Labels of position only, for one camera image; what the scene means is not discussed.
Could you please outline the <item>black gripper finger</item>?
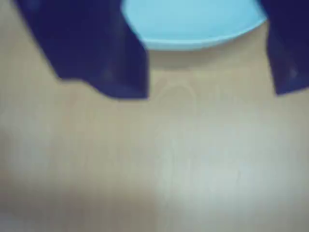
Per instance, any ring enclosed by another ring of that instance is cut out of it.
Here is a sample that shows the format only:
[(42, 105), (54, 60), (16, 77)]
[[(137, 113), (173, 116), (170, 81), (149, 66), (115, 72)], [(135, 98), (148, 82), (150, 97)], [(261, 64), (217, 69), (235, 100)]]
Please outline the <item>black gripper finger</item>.
[(148, 56), (120, 0), (16, 0), (57, 76), (116, 99), (149, 95)]
[(309, 86), (308, 0), (260, 0), (269, 20), (267, 56), (276, 94)]

